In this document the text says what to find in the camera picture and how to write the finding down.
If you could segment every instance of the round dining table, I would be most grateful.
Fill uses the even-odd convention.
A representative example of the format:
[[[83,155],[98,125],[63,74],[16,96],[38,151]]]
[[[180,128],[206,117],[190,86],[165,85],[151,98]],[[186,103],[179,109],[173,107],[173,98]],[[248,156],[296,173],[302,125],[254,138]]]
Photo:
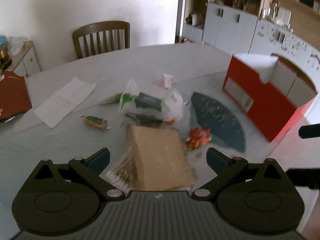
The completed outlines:
[[[290,167],[320,167],[320,138],[301,139],[298,129],[308,124],[302,118],[281,139],[269,143],[244,113],[222,91],[231,56],[199,43],[170,44],[124,49],[87,57],[57,66],[26,78],[33,108],[13,120],[0,123],[0,239],[10,239],[19,232],[11,212],[12,201],[42,159],[68,163],[75,157],[87,158],[102,147],[111,153],[108,169],[115,167],[126,153],[126,134],[121,127],[118,105],[101,105],[102,98],[123,92],[130,79],[137,83],[158,84],[164,73],[174,76],[174,87],[183,95],[194,91],[220,100],[243,126],[247,141],[244,153],[212,143],[187,159],[196,170],[193,190],[213,179],[205,152],[216,147],[228,157],[241,156],[249,162],[262,163],[275,158],[284,170]],[[54,128],[47,126],[34,111],[73,77],[95,83],[93,92]],[[80,118],[95,115],[108,120],[109,130],[87,127]],[[297,229],[301,232],[318,198],[318,190],[297,187],[305,212]]]

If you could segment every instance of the open cardboard box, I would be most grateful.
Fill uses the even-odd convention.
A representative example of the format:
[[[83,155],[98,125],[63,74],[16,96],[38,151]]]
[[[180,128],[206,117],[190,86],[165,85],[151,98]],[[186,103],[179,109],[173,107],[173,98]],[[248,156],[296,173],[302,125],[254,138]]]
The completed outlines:
[[[256,54],[233,55],[222,89],[269,141],[303,117],[318,93],[290,61]]]

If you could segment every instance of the wooden countertop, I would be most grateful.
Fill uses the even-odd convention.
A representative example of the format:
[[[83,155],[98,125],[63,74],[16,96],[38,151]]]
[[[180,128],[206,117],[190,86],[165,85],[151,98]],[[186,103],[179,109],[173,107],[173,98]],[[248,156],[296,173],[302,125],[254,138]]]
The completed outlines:
[[[26,41],[23,50],[11,57],[12,63],[5,71],[14,71],[33,46],[33,41]]]

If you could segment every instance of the paper sheet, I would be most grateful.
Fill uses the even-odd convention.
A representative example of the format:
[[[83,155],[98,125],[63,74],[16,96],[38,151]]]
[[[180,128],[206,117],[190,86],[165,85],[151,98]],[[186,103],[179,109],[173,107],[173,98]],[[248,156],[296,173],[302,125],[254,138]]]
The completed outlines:
[[[50,128],[53,128],[84,101],[95,87],[96,84],[86,83],[74,77],[70,83],[44,101],[35,110],[35,114]]]

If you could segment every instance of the label on red box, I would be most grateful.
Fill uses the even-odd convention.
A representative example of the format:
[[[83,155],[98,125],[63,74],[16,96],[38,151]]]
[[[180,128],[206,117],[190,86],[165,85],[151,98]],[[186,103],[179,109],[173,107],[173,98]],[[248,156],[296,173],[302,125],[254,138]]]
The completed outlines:
[[[228,78],[224,89],[244,111],[248,112],[250,110],[254,100],[232,78]]]

